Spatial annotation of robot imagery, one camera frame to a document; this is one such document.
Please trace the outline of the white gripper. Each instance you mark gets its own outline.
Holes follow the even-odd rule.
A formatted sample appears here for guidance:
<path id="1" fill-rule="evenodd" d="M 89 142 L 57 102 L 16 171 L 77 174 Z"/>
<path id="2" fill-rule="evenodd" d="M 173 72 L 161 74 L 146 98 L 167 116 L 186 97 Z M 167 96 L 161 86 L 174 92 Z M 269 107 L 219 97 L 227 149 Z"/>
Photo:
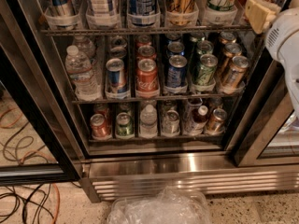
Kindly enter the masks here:
<path id="1" fill-rule="evenodd" d="M 288 9 L 280 10 L 277 4 L 264 0 L 247 0 L 245 4 L 245 16 L 257 35 L 265 32 L 273 21 L 265 45 L 271 57 L 283 65 L 289 76 L 298 76 L 299 0 L 291 0 Z"/>

